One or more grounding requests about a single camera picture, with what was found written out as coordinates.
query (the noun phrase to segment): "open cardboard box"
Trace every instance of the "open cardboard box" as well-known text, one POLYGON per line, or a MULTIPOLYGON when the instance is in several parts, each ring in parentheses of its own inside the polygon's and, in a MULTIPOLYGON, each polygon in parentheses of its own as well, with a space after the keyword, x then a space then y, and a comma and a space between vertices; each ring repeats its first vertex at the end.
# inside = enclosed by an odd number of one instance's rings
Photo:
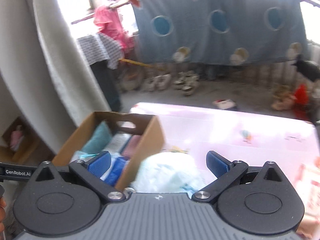
POLYGON ((117 131, 142 135, 129 164, 121 174, 115 188, 123 191, 134 181, 140 163, 147 157, 159 153, 164 136, 157 116, 149 114, 119 114, 115 112, 93 112, 82 122, 52 160, 55 166, 68 165, 74 152, 80 150, 91 138, 95 128, 106 121, 111 132, 117 131), (122 127, 121 122, 131 122, 135 128, 122 127))

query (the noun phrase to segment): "white shoe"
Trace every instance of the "white shoe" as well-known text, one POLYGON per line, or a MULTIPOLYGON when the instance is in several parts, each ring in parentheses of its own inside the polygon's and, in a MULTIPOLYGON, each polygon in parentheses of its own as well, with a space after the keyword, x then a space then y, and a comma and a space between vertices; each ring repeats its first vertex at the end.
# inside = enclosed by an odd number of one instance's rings
POLYGON ((185 96, 190 96, 199 86, 199 81, 196 76, 192 76, 186 80, 186 84, 182 87, 182 92, 185 96))
POLYGON ((158 77, 154 77, 154 78, 147 78, 146 82, 145 82, 145 91, 148 92, 153 92, 156 90, 156 84, 157 84, 157 79, 158 77))
POLYGON ((171 80, 171 75, 170 74, 166 74, 166 75, 161 75, 161 76, 157 76, 157 87, 158 90, 165 90, 168 88, 169 84, 170 84, 170 80, 171 80))
POLYGON ((179 77, 173 82, 174 89, 182 89, 182 87, 185 85, 185 76, 186 74, 184 72, 179 72, 179 77))

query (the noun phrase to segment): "blue gripper pad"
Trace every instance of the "blue gripper pad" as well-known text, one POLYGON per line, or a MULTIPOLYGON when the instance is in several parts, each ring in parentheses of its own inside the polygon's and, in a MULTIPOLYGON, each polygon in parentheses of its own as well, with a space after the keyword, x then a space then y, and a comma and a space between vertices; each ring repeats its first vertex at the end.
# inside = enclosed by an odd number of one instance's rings
POLYGON ((87 170, 100 178, 111 166, 111 155, 104 151, 86 162, 87 170))
POLYGON ((217 177, 221 177, 226 172, 230 171, 233 167, 233 163, 226 158, 217 154, 215 151, 207 153, 206 157, 208 169, 217 177))

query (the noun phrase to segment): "white plastic bag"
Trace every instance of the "white plastic bag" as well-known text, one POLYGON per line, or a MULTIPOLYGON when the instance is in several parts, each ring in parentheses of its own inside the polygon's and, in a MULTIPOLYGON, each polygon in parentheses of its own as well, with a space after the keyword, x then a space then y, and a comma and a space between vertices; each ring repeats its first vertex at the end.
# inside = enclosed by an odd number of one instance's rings
POLYGON ((143 193, 192 194, 206 184, 194 159, 185 153, 162 152, 146 158, 140 165, 132 187, 143 193))

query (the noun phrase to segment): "person's hand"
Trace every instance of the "person's hand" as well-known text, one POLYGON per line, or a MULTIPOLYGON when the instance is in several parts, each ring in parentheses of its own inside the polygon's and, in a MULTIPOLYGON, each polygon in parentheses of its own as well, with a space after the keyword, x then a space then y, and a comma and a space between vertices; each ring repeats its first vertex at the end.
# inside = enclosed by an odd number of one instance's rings
POLYGON ((5 219, 5 211, 4 208, 6 207, 7 203, 4 200, 4 197, 0 199, 0 233, 4 231, 4 224, 2 221, 5 219))

